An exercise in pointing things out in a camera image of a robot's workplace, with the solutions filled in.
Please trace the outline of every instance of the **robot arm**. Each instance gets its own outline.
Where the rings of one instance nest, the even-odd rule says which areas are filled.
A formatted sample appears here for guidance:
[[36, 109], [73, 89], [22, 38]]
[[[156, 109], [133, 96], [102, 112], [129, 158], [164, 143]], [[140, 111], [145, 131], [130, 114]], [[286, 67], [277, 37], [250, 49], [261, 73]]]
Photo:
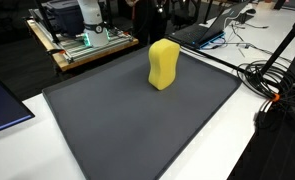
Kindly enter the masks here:
[[107, 29], [104, 27], [98, 0], [78, 0], [85, 25], [86, 46], [100, 47], [108, 44]]

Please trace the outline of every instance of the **desk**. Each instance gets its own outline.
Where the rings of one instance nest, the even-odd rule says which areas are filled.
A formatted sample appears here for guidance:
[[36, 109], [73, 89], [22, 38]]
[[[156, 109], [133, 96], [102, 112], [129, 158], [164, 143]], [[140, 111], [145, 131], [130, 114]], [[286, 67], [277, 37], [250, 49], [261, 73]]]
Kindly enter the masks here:
[[[295, 18], [292, 18], [292, 21], [286, 23], [288, 27], [284, 24], [286, 28], [283, 28], [290, 29], [294, 21]], [[283, 36], [286, 35], [286, 30], [283, 30]], [[264, 42], [255, 45], [264, 48], [263, 44]], [[277, 45], [275, 42], [269, 50], [275, 49]], [[283, 55], [289, 58], [290, 53], [295, 54], [295, 44], [291, 49]], [[232, 56], [224, 56], [218, 50], [216, 53], [216, 57]], [[233, 73], [231, 69], [211, 60], [199, 59]], [[254, 115], [264, 101], [242, 85], [216, 112], [161, 179], [226, 179], [255, 132]], [[84, 179], [43, 96], [37, 95], [24, 103], [36, 117], [0, 132], [0, 180]]]
[[[33, 20], [28, 20], [27, 21], [27, 26], [30, 29], [30, 31], [35, 34], [35, 36], [39, 39], [39, 41], [44, 45], [44, 47], [46, 48], [46, 50], [50, 50], [50, 49], [56, 49], [56, 47], [54, 46], [54, 44], [46, 37], [46, 35], [43, 33], [43, 31], [41, 31], [41, 29], [35, 24], [35, 22]], [[88, 62], [94, 61], [96, 59], [105, 57], [107, 55], [113, 54], [115, 52], [124, 50], [126, 48], [132, 47], [134, 45], [138, 44], [138, 40], [136, 38], [133, 39], [133, 41], [128, 41], [125, 44], [119, 45], [119, 46], [115, 46], [113, 48], [110, 49], [106, 49], [106, 50], [102, 50], [100, 52], [98, 52], [97, 54], [87, 57], [84, 60], [80, 60], [80, 61], [75, 61], [72, 63], [68, 63], [66, 58], [61, 55], [61, 54], [54, 54], [53, 55], [53, 60], [54, 63], [58, 66], [58, 68], [61, 71], [67, 71], [69, 69], [78, 67], [80, 65], [86, 64]]]

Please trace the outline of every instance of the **gray mat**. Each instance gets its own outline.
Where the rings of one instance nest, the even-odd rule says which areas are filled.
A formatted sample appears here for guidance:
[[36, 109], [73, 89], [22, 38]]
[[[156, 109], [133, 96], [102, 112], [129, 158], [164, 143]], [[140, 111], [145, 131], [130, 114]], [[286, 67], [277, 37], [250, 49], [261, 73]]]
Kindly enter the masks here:
[[184, 54], [169, 88], [156, 90], [148, 74], [144, 48], [43, 91], [88, 179], [159, 178], [240, 85]]

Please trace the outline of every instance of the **white surface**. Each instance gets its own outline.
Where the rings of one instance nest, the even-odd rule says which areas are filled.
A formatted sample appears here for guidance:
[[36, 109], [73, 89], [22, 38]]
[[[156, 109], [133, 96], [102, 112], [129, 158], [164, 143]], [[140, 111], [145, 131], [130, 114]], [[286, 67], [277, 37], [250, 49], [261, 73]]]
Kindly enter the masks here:
[[[294, 21], [295, 12], [258, 11], [257, 16], [248, 23], [269, 25], [271, 28], [261, 30], [247, 27], [239, 33], [246, 41], [273, 51], [289, 32]], [[238, 48], [232, 45], [210, 50], [210, 53], [236, 65], [246, 61]], [[290, 59], [295, 56], [295, 41], [283, 55]], [[212, 60], [199, 59], [235, 73]], [[254, 114], [263, 102], [263, 98], [242, 85], [161, 179], [226, 179], [254, 133]], [[24, 103], [35, 113], [36, 118], [0, 132], [0, 180], [84, 179], [42, 95]]]

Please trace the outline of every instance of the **cable bundle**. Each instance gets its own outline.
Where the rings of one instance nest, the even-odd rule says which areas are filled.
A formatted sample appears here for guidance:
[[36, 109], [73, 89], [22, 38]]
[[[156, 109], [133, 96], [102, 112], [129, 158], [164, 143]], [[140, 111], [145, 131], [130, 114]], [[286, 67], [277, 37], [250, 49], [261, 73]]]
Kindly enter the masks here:
[[274, 102], [273, 107], [288, 111], [289, 106], [295, 107], [295, 72], [276, 62], [265, 75], [262, 75], [260, 70], [266, 62], [260, 60], [241, 64], [237, 75], [253, 92]]

